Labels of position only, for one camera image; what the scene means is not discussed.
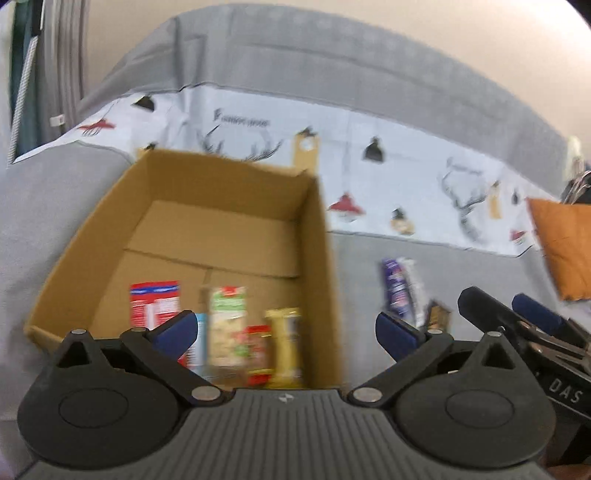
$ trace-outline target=rope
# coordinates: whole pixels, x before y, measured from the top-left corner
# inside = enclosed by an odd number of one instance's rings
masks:
[[[25,97],[27,96],[27,89],[29,87],[29,79],[31,77],[31,70],[33,69],[33,60],[35,52],[37,51],[37,42],[39,36],[35,36],[29,42],[27,48],[27,56],[25,57],[25,64],[22,67],[21,83],[18,84],[17,102],[14,106],[14,116],[12,117],[12,128],[10,131],[10,147],[8,149],[8,165],[14,163],[17,154],[18,134],[21,128],[22,110],[25,106]]]

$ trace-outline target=blue package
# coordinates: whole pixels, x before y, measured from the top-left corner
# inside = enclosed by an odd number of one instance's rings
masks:
[[[187,368],[197,375],[203,376],[207,363],[207,315],[196,313],[197,339],[187,350]]]
[[[382,266],[386,285],[386,305],[400,318],[405,318],[409,314],[411,306],[404,271],[393,259],[382,260]]]

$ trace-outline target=wall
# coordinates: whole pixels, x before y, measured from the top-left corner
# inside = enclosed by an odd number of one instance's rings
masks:
[[[219,3],[152,0],[146,8],[145,0],[92,0],[87,91],[100,82],[125,52],[168,17]],[[591,31],[566,0],[283,3],[355,18],[437,48],[509,90],[561,134],[578,135],[591,156]]]

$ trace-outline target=blue gripper pad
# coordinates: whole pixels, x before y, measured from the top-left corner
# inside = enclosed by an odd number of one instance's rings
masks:
[[[397,362],[413,353],[424,341],[424,335],[408,323],[381,312],[375,319],[375,337]]]
[[[174,360],[178,360],[196,339],[197,316],[191,310],[183,310],[148,334],[154,348]]]
[[[529,320],[548,335],[554,335],[564,323],[564,319],[560,315],[528,297],[525,293],[515,295],[511,307],[515,313]]]

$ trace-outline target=yellow package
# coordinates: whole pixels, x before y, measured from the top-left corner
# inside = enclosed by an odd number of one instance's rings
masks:
[[[275,341],[275,372],[267,388],[302,388],[300,358],[300,309],[267,310]]]

